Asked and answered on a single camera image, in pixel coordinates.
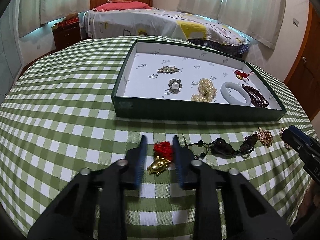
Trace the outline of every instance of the gold pendant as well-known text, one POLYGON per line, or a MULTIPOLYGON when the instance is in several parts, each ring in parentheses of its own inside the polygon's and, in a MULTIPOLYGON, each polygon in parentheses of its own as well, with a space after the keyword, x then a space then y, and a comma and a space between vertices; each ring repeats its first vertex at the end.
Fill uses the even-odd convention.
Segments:
POLYGON ((160 156, 157 156, 155 161, 148 167, 149 174, 155 173, 157 176, 163 171, 166 171, 169 167, 171 161, 160 158, 160 156))

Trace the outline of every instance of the green box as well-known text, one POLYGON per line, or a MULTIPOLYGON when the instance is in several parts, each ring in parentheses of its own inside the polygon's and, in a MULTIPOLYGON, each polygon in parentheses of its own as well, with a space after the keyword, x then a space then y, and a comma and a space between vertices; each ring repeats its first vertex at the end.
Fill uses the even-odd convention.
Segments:
MULTIPOLYGON (((229 93, 238 96, 233 90, 229 93)), ((278 121, 287 112, 272 88, 244 60, 205 47, 163 41, 137 40, 132 45, 117 77, 111 99, 117 117, 133 119, 265 122, 278 121), (176 65, 180 72, 156 72, 161 66, 167 65, 176 65), (233 73, 236 69, 245 73, 253 71, 253 75, 249 76, 248 81, 241 81, 233 73), (175 95, 170 93, 169 86, 165 88, 167 80, 176 77, 182 77, 183 87, 175 95), (192 93, 198 93, 196 81, 200 80, 199 77, 213 81, 217 88, 215 102, 190 100, 192 93), (270 105, 268 108, 230 105, 220 93, 223 82, 254 86, 270 105)))

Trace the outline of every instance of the red box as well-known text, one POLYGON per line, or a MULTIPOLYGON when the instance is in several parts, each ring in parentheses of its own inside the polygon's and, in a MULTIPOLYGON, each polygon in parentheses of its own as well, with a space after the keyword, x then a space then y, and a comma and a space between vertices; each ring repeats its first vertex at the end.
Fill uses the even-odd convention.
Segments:
POLYGON ((63 28, 64 26, 66 26, 66 24, 63 21, 56 24, 58 25, 58 28, 63 28))
POLYGON ((66 21, 66 25, 70 25, 70 24, 73 24, 73 23, 77 23, 79 22, 79 18, 74 18, 74 19, 70 19, 70 20, 67 20, 66 21))

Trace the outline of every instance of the checkered tablecloth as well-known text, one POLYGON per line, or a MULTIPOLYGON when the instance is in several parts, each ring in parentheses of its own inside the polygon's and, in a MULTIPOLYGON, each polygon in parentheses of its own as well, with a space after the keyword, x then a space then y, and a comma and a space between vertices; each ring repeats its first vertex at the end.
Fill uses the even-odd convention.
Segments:
MULTIPOLYGON (((81 168, 105 168, 136 147, 143 134, 148 138, 146 169, 153 161, 153 144, 172 141, 174 135, 182 139, 183 134, 188 143, 221 137, 237 149, 258 127, 272 132, 270 149, 258 142, 248 159, 208 155, 205 161, 221 170, 239 169, 279 215, 292 223, 309 176, 298 155, 285 149, 278 133, 293 124, 313 137, 316 134, 287 87, 254 66, 288 110, 279 122, 120 119, 110 95, 136 39, 186 42, 141 36, 81 41, 38 60, 11 89, 0 107, 0 200, 16 226, 26 235, 81 168)), ((192 150, 201 152, 198 147, 192 150)), ((145 171, 140 190, 125 192, 125 208, 129 239, 192 236, 195 192, 179 189, 174 167, 159 177, 145 171)), ((225 225, 222 229, 225 236, 225 225)))

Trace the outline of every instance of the beaded bracelet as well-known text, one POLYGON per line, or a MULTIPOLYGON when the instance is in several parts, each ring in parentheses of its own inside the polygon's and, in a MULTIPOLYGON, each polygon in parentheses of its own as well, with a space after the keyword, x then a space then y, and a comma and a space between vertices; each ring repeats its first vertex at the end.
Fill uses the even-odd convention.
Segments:
POLYGON ((269 102, 255 88, 250 87, 250 86, 245 86, 244 84, 242 84, 242 88, 249 94, 249 96, 251 98, 251 103, 255 107, 266 108, 269 105, 269 102))

